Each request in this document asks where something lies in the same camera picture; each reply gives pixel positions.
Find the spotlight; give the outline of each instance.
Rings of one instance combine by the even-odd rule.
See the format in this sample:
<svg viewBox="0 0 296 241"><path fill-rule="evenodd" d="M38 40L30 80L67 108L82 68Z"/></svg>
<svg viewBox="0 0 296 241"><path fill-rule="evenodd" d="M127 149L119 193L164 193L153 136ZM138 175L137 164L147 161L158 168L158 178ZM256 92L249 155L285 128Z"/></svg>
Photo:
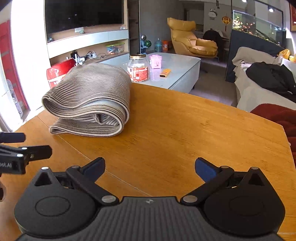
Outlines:
<svg viewBox="0 0 296 241"><path fill-rule="evenodd" d="M268 6L268 10L269 10L270 12L274 12L274 8L272 8L271 6Z"/></svg>

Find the pink box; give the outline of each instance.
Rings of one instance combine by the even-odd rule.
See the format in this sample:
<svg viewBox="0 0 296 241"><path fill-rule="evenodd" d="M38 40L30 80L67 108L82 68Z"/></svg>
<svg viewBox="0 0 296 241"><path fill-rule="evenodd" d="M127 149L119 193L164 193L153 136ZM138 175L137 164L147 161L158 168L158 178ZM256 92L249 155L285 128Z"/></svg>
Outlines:
<svg viewBox="0 0 296 241"><path fill-rule="evenodd" d="M150 55L150 65L153 69L161 69L162 56L158 54Z"/></svg>

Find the yellow armchair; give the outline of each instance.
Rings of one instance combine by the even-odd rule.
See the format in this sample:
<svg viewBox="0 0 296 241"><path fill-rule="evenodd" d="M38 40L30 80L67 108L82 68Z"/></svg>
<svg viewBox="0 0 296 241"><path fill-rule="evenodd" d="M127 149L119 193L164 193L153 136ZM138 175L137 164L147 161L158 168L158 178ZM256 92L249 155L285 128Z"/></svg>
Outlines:
<svg viewBox="0 0 296 241"><path fill-rule="evenodd" d="M176 54L194 57L214 58L218 47L214 41L198 39L192 30L195 30L194 21L182 21L168 18L171 37Z"/></svg>

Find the gray floor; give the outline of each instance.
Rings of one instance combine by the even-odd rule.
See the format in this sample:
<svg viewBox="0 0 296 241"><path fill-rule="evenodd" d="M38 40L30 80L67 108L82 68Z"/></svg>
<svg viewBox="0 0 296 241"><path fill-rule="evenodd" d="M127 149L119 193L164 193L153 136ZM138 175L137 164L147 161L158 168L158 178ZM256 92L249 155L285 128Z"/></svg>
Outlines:
<svg viewBox="0 0 296 241"><path fill-rule="evenodd" d="M226 105L237 106L237 95L234 83L224 80L226 66L224 63L202 61L201 69L208 73L200 71L200 76L194 89L189 94L200 96L206 99L214 100Z"/></svg>

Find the folded striped fabric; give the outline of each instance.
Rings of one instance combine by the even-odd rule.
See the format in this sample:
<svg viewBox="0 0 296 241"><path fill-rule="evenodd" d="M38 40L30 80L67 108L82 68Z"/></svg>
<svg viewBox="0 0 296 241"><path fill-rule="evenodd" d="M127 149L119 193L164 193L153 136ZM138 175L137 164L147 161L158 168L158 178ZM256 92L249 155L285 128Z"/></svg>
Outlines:
<svg viewBox="0 0 296 241"><path fill-rule="evenodd" d="M49 131L92 137L119 134L129 119L131 78L120 67L91 63L73 67L42 97L59 117Z"/></svg>

